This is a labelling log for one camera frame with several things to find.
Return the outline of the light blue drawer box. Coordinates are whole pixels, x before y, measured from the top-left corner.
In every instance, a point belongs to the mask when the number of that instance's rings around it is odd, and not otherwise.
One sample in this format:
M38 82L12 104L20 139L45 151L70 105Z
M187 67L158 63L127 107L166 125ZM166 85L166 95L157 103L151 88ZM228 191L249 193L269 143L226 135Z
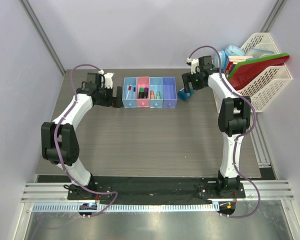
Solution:
M125 108L137 107L137 78L125 77L122 88L122 102Z
M149 107L162 108L163 107L163 78L150 77L149 90L154 91L154 95L155 95L155 99L150 99L150 92L149 92ZM156 99L157 91L160 91L161 99Z

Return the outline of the blue round tape dispenser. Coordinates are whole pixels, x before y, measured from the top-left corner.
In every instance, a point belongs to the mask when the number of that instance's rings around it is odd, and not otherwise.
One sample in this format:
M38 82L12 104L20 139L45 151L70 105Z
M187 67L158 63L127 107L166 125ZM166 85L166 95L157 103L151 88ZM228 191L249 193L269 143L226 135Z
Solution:
M193 94L194 90L192 87L190 88L190 92L186 92L185 88L182 88L177 92L178 98L184 102L187 101Z

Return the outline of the red whiteboard marker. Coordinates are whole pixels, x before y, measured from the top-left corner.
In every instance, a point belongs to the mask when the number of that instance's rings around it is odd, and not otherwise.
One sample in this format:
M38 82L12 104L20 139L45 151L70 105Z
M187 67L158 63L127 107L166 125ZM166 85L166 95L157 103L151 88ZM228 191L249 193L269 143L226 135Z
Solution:
M126 100L128 100L131 90L132 90L132 85L129 85L126 92L126 97L125 97Z

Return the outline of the blue whiteboard marker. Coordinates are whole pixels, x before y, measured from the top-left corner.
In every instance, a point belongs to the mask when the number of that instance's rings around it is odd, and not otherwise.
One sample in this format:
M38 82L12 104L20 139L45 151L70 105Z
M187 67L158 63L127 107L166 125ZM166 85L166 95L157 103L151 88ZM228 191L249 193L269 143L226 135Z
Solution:
M136 87L133 87L133 95L132 95L132 99L136 99Z

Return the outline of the purple plastic drawer box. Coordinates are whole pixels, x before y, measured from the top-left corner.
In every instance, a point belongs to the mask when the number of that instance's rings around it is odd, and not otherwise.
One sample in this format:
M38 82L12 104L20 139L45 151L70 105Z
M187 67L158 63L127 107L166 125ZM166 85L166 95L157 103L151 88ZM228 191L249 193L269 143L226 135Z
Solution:
M176 80L174 77L162 78L163 108L175 108L177 105Z

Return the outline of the green capped black highlighter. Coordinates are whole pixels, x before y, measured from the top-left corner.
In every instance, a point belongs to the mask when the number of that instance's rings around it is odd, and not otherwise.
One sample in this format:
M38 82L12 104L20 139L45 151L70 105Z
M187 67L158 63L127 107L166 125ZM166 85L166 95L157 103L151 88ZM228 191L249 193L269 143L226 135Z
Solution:
M139 88L138 98L139 99L143 99L144 98L144 88L143 87Z

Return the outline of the purple capped black highlighter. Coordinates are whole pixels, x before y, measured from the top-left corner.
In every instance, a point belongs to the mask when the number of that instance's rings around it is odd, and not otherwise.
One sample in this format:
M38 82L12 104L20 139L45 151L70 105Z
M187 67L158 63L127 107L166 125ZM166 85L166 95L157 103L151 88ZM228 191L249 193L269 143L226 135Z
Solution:
M143 90L143 98L147 99L148 98L148 94L149 94L149 88L145 87Z

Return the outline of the pink plastic drawer box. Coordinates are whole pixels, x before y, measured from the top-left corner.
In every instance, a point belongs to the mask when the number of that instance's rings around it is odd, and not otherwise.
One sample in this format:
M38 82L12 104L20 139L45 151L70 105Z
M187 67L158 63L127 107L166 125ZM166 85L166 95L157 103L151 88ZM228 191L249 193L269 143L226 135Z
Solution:
M149 88L148 98L139 99L139 89ZM150 106L150 77L139 76L136 80L136 104L138 108L148 108Z

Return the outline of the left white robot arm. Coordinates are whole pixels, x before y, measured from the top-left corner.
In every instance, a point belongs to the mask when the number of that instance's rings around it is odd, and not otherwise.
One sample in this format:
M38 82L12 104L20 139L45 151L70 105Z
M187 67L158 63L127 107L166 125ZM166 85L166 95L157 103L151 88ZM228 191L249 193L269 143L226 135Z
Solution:
M70 190L79 191L90 200L97 194L94 176L81 160L76 128L93 106L110 107L113 98L114 73L90 73L92 81L83 81L74 90L71 102L53 121L41 126L42 157L61 168L71 180Z

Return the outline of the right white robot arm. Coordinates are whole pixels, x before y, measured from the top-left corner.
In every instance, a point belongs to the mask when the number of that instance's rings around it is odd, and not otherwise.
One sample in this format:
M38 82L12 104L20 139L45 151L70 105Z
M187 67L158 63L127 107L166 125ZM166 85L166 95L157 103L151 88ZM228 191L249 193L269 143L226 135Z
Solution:
M199 195L202 199L226 199L226 198L244 198L245 192L240 177L243 175L239 171L240 147L243 136L250 126L250 97L243 97L232 86L228 85L225 75L222 73L221 60L219 66L213 65L211 56L202 56L199 58L187 58L187 65L191 66L190 72L182 74L185 95L191 95L191 89L200 90L210 87L222 99L221 108L218 116L218 128L223 136L223 154L222 163L218 171L216 182L204 182L199 185ZM153 88L138 86L135 80L135 89L132 92L131 86L126 86L124 80L123 90L117 88L117 96L113 97L112 107L120 108L157 108L152 98ZM176 83L173 77L161 78L162 104L161 108L176 107Z

